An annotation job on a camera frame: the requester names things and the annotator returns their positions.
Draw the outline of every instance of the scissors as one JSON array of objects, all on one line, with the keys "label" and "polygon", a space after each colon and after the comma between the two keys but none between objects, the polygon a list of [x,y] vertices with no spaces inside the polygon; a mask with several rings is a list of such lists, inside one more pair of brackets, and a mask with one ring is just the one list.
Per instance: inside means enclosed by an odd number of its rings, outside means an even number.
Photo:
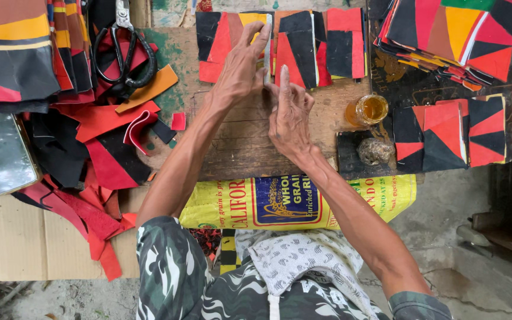
[{"label": "scissors", "polygon": [[[119,28],[128,29],[131,33],[130,47],[127,50],[125,61],[118,42],[117,31]],[[104,35],[107,32],[108,28],[104,28],[96,36],[96,44],[94,45],[93,50],[94,57],[97,56],[98,44],[100,43],[100,40],[102,40],[102,37],[104,37]],[[99,68],[96,68],[98,75],[107,83],[115,84],[123,82],[131,88],[144,87],[151,80],[151,78],[153,77],[153,73],[155,73],[157,69],[157,58],[155,57],[155,53],[153,52],[153,49],[151,48],[149,43],[147,43],[146,39],[141,35],[141,33],[137,32],[134,29],[134,26],[130,23],[129,0],[116,0],[116,22],[114,22],[114,24],[110,27],[110,36],[112,38],[112,42],[114,43],[114,49],[116,51],[116,59],[119,65],[119,77],[117,79],[110,79],[106,77]],[[139,39],[147,53],[147,69],[143,77],[138,80],[134,80],[129,76],[130,66],[132,64],[132,57],[134,55],[136,39]]]}]

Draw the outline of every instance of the wooden workbench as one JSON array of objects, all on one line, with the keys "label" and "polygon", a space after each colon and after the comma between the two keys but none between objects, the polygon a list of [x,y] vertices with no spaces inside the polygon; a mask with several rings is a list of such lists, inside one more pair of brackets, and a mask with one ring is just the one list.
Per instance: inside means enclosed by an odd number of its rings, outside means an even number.
[{"label": "wooden workbench", "polygon": [[[160,48],[159,66],[170,64],[179,82],[154,101],[161,108],[161,119],[171,122],[173,112],[187,113],[189,125],[203,103],[203,97],[212,87],[199,81],[199,60],[196,29],[148,28],[143,32],[149,42]],[[368,78],[356,83],[353,79],[339,79],[333,85],[311,92],[315,106],[309,125],[311,137],[327,158],[336,159],[336,133],[352,127],[345,120],[345,108],[351,101],[370,91]],[[235,106],[219,128],[205,157],[200,180],[235,179],[268,175],[297,174],[300,170],[282,156],[268,138],[268,116],[271,106],[262,95],[253,95]],[[159,168],[171,149],[154,135],[147,135],[145,145],[151,157],[140,155],[142,161],[154,170]]]}]

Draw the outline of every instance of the camouflage shirt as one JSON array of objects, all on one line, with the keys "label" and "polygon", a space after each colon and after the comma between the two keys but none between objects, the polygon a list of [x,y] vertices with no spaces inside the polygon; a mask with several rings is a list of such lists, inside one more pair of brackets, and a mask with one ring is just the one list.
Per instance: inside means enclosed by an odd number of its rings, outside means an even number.
[{"label": "camouflage shirt", "polygon": [[[173,217],[156,217],[138,229],[140,290],[137,319],[269,319],[268,290],[248,257],[213,278],[203,251]],[[390,298],[396,320],[449,320],[448,308],[429,295]],[[388,317],[371,302],[380,320]],[[318,272],[308,272],[281,296],[281,319],[348,319],[366,316]]]}]

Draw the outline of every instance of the black handle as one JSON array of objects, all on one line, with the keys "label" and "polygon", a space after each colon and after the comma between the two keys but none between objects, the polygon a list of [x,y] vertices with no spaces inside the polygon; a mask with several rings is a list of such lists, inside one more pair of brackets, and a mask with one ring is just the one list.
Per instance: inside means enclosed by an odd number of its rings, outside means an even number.
[{"label": "black handle", "polygon": [[[133,80],[128,77],[126,79],[126,85],[128,85],[131,88],[141,88],[141,87],[145,87],[145,85],[153,77],[153,74],[157,71],[157,58],[155,57],[155,53],[153,52],[153,49],[151,48],[149,43],[147,43],[146,39],[141,35],[141,33],[139,33],[138,31],[134,31],[133,34],[135,34],[135,36],[137,36],[137,38],[141,42],[143,48],[146,50],[147,69],[141,79]],[[133,47],[134,46],[130,45],[130,50],[132,51],[132,54],[133,54]]]},{"label": "black handle", "polygon": [[[122,79],[122,77],[124,76],[124,69],[126,68],[126,66],[124,65],[124,56],[122,55],[122,51],[119,48],[118,35],[116,34],[117,30],[118,30],[118,26],[116,24],[112,25],[110,28],[110,36],[112,38],[112,43],[114,43],[114,49],[116,50],[116,59],[118,61],[118,65],[119,65],[119,77],[117,79],[110,79],[109,77],[106,77],[102,73],[102,70],[100,70],[100,68],[98,67],[98,62],[96,61],[96,71],[98,73],[98,76],[100,76],[102,79],[104,79],[104,81],[107,83],[119,82]],[[104,35],[107,32],[108,32],[108,29],[104,28],[96,36],[96,41],[95,41],[95,45],[93,48],[95,59],[98,56],[97,54],[98,54],[98,47],[100,46],[100,41],[102,40],[102,37],[104,37]]]}]

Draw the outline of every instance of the yellow rice sack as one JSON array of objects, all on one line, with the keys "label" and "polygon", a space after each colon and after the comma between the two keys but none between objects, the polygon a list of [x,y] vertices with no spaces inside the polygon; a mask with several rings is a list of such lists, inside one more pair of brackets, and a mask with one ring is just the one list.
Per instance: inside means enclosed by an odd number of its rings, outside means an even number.
[{"label": "yellow rice sack", "polygon": [[[414,174],[348,182],[386,222],[416,200]],[[197,182],[180,221],[186,228],[339,229],[306,175]]]}]

